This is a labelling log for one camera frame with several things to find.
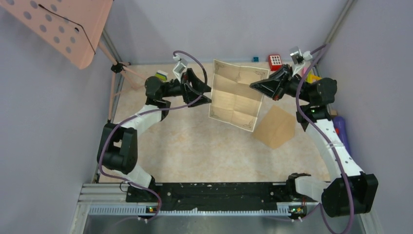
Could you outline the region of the cream paper letter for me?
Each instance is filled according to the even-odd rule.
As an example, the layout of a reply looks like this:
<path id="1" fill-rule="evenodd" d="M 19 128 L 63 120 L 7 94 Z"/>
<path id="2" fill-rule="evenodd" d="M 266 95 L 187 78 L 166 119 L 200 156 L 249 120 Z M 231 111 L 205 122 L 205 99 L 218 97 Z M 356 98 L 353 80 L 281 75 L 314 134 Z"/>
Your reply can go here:
<path id="1" fill-rule="evenodd" d="M 270 70 L 215 59 L 208 117 L 253 132 L 263 94 L 250 84 L 269 78 Z"/>

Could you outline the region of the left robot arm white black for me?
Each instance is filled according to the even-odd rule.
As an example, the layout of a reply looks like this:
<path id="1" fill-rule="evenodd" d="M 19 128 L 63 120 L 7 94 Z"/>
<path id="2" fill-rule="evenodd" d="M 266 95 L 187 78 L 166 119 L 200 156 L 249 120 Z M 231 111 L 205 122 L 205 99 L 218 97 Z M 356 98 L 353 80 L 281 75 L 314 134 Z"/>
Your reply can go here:
<path id="1" fill-rule="evenodd" d="M 137 194 L 142 200 L 148 202 L 154 199 L 154 179 L 137 162 L 138 138 L 151 126 L 163 121 L 174 109 L 168 97 L 181 96 L 185 108 L 211 103 L 211 99 L 205 96 L 211 91 L 207 84 L 207 72 L 202 72 L 203 80 L 191 68 L 170 81 L 162 81 L 157 76 L 146 79 L 146 102 L 141 110 L 118 124 L 109 122 L 103 128 L 97 155 L 98 167 L 103 175 L 108 175 L 104 168 L 113 171 L 113 178 L 138 188 Z"/>

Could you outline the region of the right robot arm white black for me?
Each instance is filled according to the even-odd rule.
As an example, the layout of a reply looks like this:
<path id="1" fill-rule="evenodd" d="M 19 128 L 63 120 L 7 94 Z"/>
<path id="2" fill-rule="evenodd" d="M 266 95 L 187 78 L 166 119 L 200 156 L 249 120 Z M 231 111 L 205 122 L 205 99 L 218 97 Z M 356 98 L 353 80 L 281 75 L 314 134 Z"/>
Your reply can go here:
<path id="1" fill-rule="evenodd" d="M 297 122 L 318 149 L 330 182 L 309 174 L 294 173 L 287 179 L 286 196 L 292 201 L 306 196 L 320 202 L 329 217 L 349 215 L 350 211 L 369 213 L 378 189 L 378 179 L 355 163 L 334 128 L 327 105 L 335 100 L 337 81 L 321 78 L 312 83 L 300 82 L 301 76 L 295 74 L 291 66 L 282 65 L 268 78 L 250 84 L 250 88 L 273 100 L 289 95 L 308 103 L 296 112 Z"/>

